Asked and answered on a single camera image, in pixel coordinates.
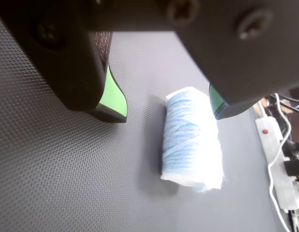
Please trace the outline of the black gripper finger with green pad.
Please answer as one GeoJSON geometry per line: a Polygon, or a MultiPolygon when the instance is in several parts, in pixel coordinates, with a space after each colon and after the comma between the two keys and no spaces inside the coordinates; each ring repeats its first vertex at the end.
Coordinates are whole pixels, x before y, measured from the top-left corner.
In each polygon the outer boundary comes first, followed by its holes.
{"type": "Polygon", "coordinates": [[[299,86],[299,0],[93,0],[91,24],[174,31],[229,105],[299,86]]]}
{"type": "Polygon", "coordinates": [[[127,100],[87,17],[96,0],[0,0],[0,17],[66,108],[109,123],[127,120],[127,100]]]}

